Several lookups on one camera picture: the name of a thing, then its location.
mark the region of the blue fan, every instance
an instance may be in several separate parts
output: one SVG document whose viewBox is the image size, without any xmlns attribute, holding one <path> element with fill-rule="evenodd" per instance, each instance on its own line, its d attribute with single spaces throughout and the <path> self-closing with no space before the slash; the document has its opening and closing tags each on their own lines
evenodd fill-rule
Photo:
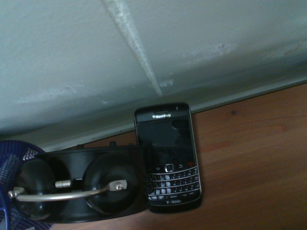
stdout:
<svg viewBox="0 0 307 230">
<path fill-rule="evenodd" d="M 25 218 L 8 199 L 15 173 L 21 165 L 33 158 L 42 149 L 30 143 L 7 140 L 0 141 L 0 230 L 49 230 L 53 224 Z"/>
</svg>

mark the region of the blackberry phone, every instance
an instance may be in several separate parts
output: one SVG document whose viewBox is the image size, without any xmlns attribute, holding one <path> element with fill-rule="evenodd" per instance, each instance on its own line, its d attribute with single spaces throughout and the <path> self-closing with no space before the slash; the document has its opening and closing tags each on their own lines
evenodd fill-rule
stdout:
<svg viewBox="0 0 307 230">
<path fill-rule="evenodd" d="M 140 108 L 134 113 L 137 141 L 147 146 L 146 195 L 150 210 L 178 212 L 201 203 L 201 184 L 186 103 Z"/>
</svg>

